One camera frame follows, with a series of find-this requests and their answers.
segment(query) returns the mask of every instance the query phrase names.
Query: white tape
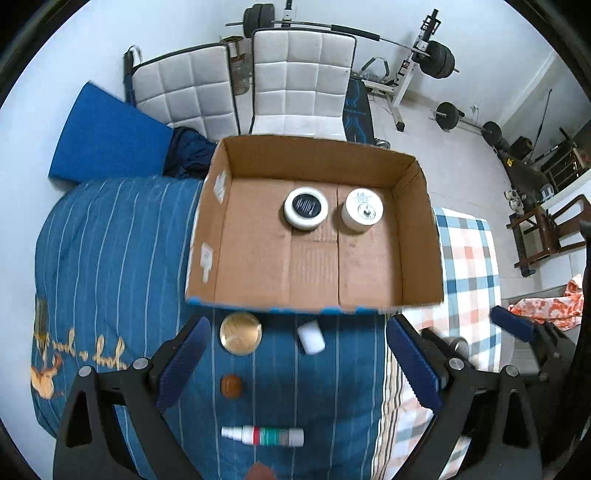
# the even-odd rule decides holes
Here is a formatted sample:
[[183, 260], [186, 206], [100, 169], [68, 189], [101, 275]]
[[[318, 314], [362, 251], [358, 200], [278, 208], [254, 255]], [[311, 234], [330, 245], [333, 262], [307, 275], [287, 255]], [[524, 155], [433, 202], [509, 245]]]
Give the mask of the white tape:
[[223, 170], [216, 177], [216, 183], [213, 185], [213, 194], [216, 196], [220, 205], [223, 203], [223, 198], [226, 195], [226, 170]]
[[203, 267], [203, 283], [209, 280], [209, 271], [213, 265], [213, 248], [208, 244], [201, 244], [201, 261], [199, 264]]

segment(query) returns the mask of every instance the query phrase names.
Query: white wall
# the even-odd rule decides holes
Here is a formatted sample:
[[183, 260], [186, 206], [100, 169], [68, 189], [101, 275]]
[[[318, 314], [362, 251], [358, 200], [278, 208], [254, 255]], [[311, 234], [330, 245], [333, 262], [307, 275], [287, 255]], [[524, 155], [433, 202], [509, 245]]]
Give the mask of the white wall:
[[0, 417], [42, 479], [51, 478], [54, 441], [31, 401], [33, 266], [37, 235], [62, 195], [47, 180], [62, 126], [88, 80], [123, 97], [130, 45], [149, 59], [217, 41], [227, 33], [221, 12], [235, 9], [242, 18], [243, 8], [237, 1], [91, 0], [43, 46], [0, 109]]
[[[469, 114], [478, 104], [479, 120], [498, 120], [544, 64], [550, 45], [505, 0], [294, 0], [295, 18], [340, 24], [377, 33], [400, 43], [412, 44], [426, 15], [437, 8], [441, 27], [433, 37], [453, 52], [460, 73], [435, 80], [424, 74], [413, 78], [410, 90], [437, 102], [453, 102]], [[284, 2], [275, 2], [281, 18]], [[224, 22], [237, 21], [237, 14]], [[234, 33], [240, 27], [234, 27]], [[388, 60], [396, 72], [406, 49], [359, 38], [354, 68], [373, 56]]]
[[556, 58], [539, 84], [502, 126], [503, 134], [510, 143], [520, 135], [535, 142], [550, 89], [552, 94], [544, 126], [531, 158], [536, 158], [564, 140], [559, 127], [573, 137], [591, 118], [591, 102], [569, 68], [560, 58]]

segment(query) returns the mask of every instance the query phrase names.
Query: plaid fabric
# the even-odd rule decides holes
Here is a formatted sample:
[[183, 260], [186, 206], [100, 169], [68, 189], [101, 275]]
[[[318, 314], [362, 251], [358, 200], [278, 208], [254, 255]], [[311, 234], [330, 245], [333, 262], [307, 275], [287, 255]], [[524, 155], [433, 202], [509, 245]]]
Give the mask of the plaid fabric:
[[[432, 327], [441, 336], [462, 336], [470, 360], [481, 370], [498, 371], [501, 330], [489, 321], [501, 303], [499, 271], [491, 229], [485, 220], [436, 208], [443, 266], [444, 300], [437, 306], [404, 309], [417, 329]], [[372, 462], [372, 479], [392, 478], [427, 429], [433, 413], [419, 405], [389, 348], [385, 348], [381, 419]], [[469, 446], [460, 438], [441, 478], [454, 475]]]

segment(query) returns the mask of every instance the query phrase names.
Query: metal screw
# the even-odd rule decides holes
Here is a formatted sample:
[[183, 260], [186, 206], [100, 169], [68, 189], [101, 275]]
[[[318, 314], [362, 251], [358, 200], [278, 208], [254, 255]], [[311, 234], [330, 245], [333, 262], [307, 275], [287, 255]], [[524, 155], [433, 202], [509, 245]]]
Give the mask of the metal screw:
[[449, 366], [452, 367], [454, 370], [461, 370], [464, 368], [464, 362], [459, 358], [452, 358], [449, 361]]
[[133, 366], [136, 370], [143, 370], [149, 363], [150, 361], [147, 358], [142, 357], [134, 360]]
[[78, 370], [78, 375], [80, 375], [81, 377], [88, 377], [88, 375], [90, 375], [91, 372], [91, 367], [89, 367], [88, 365], [84, 365], [83, 367], [80, 367], [80, 369]]
[[519, 370], [515, 365], [507, 365], [505, 367], [505, 372], [507, 372], [507, 375], [510, 377], [516, 377], [519, 375]]

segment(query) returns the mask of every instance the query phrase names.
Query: white cylindrical jar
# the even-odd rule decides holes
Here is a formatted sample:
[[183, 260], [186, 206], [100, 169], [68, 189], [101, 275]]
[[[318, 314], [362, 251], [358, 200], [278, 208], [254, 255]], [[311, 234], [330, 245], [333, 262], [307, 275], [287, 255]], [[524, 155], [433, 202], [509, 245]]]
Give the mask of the white cylindrical jar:
[[384, 213], [382, 200], [372, 190], [355, 189], [340, 211], [343, 223], [357, 233], [363, 233], [378, 223]]

